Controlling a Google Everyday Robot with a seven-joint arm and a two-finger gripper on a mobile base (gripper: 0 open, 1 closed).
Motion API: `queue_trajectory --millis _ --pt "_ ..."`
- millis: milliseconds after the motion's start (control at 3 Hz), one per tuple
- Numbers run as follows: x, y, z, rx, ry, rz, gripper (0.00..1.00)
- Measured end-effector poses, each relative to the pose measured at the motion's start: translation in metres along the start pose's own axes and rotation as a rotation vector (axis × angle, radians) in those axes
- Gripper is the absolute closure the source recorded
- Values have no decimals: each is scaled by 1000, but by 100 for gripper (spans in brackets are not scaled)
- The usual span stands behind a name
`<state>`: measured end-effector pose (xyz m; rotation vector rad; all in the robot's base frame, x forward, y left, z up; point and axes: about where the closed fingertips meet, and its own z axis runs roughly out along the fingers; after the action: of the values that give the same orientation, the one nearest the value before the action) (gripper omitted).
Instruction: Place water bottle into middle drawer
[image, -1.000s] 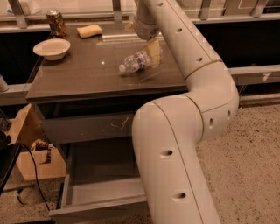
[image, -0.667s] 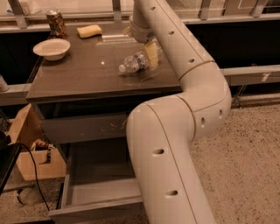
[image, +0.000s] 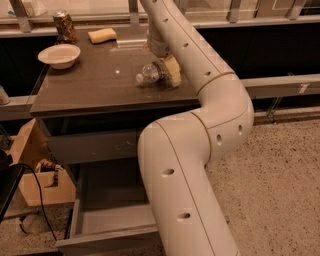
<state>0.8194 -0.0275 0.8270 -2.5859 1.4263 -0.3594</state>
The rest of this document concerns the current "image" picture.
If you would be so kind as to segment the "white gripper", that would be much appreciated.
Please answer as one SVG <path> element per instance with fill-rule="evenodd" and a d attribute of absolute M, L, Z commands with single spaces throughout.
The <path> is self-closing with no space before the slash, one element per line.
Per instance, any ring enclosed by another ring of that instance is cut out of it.
<path fill-rule="evenodd" d="M 173 87 L 177 87 L 181 83 L 180 66 L 173 55 L 168 56 L 171 53 L 170 48 L 162 38 L 154 22 L 152 20 L 149 20 L 148 25 L 148 47 L 156 57 L 164 58 L 163 65 L 169 78 L 169 81 L 171 82 L 171 85 Z"/>

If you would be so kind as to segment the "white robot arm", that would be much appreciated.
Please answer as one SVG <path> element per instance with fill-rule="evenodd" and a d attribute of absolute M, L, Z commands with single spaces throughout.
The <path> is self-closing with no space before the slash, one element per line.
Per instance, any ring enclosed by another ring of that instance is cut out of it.
<path fill-rule="evenodd" d="M 252 101 L 234 71 L 173 0 L 140 0 L 149 38 L 177 59 L 200 108 L 158 119 L 138 142 L 142 180 L 167 256 L 241 256 L 205 166 L 241 146 Z"/>

